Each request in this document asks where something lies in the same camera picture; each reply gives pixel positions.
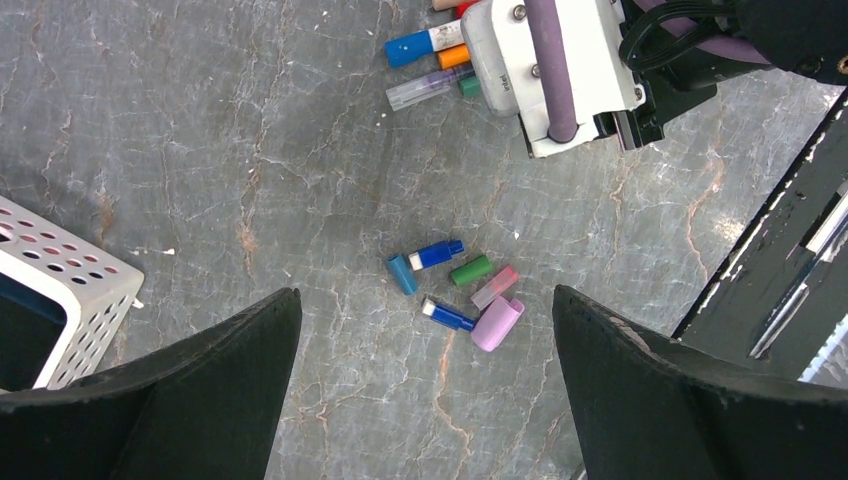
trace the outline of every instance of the pink cap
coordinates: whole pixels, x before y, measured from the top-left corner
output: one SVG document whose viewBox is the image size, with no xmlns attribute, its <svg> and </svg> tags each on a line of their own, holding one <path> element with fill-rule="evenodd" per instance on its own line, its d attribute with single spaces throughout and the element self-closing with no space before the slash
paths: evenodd
<svg viewBox="0 0 848 480">
<path fill-rule="evenodd" d="M 474 295 L 471 296 L 471 302 L 477 306 L 480 310 L 486 308 L 487 305 L 492 303 L 492 301 L 498 295 L 502 294 L 509 287 L 511 287 L 515 282 L 518 281 L 518 273 L 514 268 L 507 266 L 503 270 L 500 271 L 495 278 L 493 278 L 489 283 L 487 283 L 483 288 L 477 291 Z"/>
<path fill-rule="evenodd" d="M 471 340 L 487 352 L 498 348 L 506 334 L 524 313 L 524 304 L 517 298 L 507 302 L 503 297 L 497 297 L 486 309 L 486 313 L 477 321 L 471 331 Z"/>
</svg>

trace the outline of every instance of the green marker cap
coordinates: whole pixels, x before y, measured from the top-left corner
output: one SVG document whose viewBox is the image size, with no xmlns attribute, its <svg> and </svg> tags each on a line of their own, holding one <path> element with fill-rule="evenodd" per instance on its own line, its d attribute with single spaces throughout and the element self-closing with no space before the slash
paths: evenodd
<svg viewBox="0 0 848 480">
<path fill-rule="evenodd" d="M 477 77 L 463 78 L 459 81 L 459 91 L 465 98 L 471 98 L 480 94 L 480 80 Z"/>
<path fill-rule="evenodd" d="M 455 283 L 457 287 L 461 287 L 463 285 L 468 285 L 494 269 L 495 266 L 492 265 L 492 262 L 490 262 L 485 255 L 480 255 L 473 261 L 468 262 L 452 271 L 451 278 L 453 278 L 453 283 Z"/>
</svg>

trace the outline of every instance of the gray marble surface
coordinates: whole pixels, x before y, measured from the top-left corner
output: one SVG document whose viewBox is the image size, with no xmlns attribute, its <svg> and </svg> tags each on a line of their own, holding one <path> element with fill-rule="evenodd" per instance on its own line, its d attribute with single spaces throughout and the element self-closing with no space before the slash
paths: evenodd
<svg viewBox="0 0 848 480">
<path fill-rule="evenodd" d="M 0 5 L 0 193 L 147 275 L 101 368 L 302 290 L 269 478 L 567 477 L 553 287 L 669 332 L 836 95 L 760 73 L 656 146 L 529 160 L 482 99 L 391 113 L 385 88 L 435 64 L 381 47 L 447 19 L 426 3 Z M 495 353 L 416 314 L 473 312 L 449 267 L 407 298 L 382 265 L 445 238 L 523 275 Z"/>
</svg>

